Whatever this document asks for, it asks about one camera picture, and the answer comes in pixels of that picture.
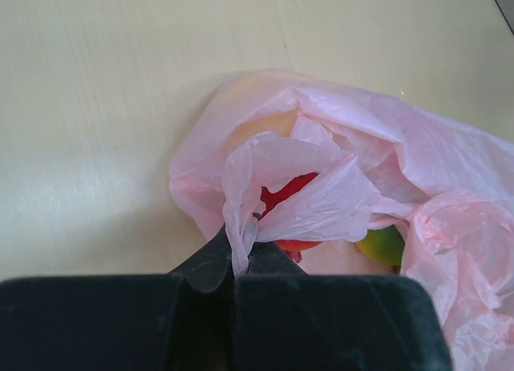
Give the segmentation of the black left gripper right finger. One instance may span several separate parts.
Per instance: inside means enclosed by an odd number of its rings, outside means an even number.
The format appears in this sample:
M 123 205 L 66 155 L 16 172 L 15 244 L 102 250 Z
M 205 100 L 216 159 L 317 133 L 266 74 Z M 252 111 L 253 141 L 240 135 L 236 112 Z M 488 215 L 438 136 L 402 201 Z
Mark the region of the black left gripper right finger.
M 276 242 L 255 242 L 248 257 L 248 275 L 306 275 Z

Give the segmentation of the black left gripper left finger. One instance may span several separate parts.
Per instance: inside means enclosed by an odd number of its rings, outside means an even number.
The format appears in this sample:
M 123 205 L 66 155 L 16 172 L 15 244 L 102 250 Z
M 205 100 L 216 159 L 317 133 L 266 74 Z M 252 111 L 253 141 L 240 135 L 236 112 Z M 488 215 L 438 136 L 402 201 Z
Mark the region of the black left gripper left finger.
M 216 292 L 234 281 L 232 250 L 226 235 L 226 227 L 170 274 L 181 275 L 196 292 Z

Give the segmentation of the pink plastic bag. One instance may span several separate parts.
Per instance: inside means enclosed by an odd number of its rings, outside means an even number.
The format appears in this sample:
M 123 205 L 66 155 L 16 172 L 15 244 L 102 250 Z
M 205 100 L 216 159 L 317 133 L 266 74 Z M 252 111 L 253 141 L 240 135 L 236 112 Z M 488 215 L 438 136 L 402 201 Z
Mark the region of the pink plastic bag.
M 255 242 L 299 240 L 310 272 L 366 263 L 351 243 L 396 226 L 401 273 L 431 295 L 457 370 L 513 367 L 513 145 L 396 97 L 291 71 L 218 90 L 169 169 L 235 273 Z

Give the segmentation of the green fruit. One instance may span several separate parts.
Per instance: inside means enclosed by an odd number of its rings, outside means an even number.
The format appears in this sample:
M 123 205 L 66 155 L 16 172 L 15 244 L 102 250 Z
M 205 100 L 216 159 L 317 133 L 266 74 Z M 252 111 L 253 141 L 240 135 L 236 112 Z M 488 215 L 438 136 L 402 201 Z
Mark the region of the green fruit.
M 366 257 L 378 263 L 392 267 L 401 265 L 405 241 L 395 226 L 368 230 L 367 235 L 356 245 Z

